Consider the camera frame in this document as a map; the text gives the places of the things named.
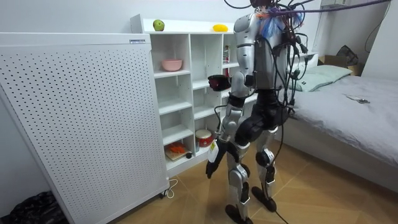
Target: pillow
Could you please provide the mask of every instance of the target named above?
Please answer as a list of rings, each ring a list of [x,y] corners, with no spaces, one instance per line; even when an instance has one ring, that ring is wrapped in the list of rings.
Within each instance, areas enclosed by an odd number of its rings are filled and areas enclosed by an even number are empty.
[[[349,75],[352,71],[347,68],[341,68],[333,65],[320,65],[309,68],[304,77],[297,81],[297,91],[314,91],[321,86],[329,85],[340,78]],[[292,87],[292,82],[289,82],[289,88]]]

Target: yellow fruit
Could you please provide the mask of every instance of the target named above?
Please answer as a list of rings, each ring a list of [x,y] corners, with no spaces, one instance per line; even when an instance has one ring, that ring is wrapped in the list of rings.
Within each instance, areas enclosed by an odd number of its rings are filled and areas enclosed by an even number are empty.
[[[226,25],[223,24],[216,24],[213,26],[213,30],[215,32],[227,32],[228,31],[228,27]]]

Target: green apple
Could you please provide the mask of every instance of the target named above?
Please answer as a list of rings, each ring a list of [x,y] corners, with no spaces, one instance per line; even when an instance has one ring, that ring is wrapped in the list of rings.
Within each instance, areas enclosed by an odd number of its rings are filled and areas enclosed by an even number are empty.
[[[154,21],[154,29],[155,31],[163,31],[164,30],[164,22],[160,19]]]

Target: pegboard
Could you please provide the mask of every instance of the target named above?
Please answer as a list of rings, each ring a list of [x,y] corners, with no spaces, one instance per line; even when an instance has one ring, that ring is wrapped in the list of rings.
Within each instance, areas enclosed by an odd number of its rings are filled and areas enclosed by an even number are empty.
[[[0,47],[3,100],[76,224],[107,223],[168,185],[149,36],[107,35]]]

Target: red bowl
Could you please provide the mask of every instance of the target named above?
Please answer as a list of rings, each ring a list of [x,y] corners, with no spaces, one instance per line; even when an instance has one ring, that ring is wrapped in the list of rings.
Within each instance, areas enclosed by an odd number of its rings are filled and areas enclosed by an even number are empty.
[[[168,72],[175,72],[182,67],[182,60],[168,59],[162,61],[162,67]]]

